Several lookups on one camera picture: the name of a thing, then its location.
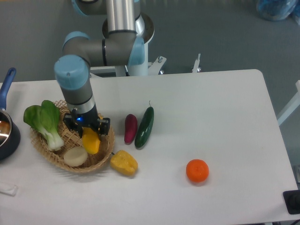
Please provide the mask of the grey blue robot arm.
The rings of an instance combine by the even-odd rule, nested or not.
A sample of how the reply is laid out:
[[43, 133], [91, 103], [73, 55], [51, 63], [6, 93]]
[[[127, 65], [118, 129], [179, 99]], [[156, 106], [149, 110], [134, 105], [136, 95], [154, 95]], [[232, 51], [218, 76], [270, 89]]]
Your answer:
[[105, 14], [108, 35], [104, 39], [90, 39], [87, 34], [74, 31], [66, 36], [63, 55], [54, 65], [55, 78], [69, 109], [63, 121], [79, 135], [84, 128], [90, 128], [100, 137], [108, 134], [110, 119], [98, 116], [90, 69], [144, 63], [144, 40], [138, 36], [135, 26], [140, 3], [137, 0], [74, 0], [72, 5], [85, 16]]

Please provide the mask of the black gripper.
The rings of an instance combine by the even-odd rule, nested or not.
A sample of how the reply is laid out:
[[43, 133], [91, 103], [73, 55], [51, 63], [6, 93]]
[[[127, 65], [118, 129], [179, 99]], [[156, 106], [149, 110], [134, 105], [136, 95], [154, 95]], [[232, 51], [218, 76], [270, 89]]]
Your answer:
[[79, 108], [80, 106], [82, 105], [76, 105], [70, 112], [64, 114], [63, 122], [66, 127], [76, 132], [80, 138], [83, 136], [83, 127], [91, 128], [99, 135], [108, 135], [110, 118], [100, 118], [95, 104], [87, 110]]

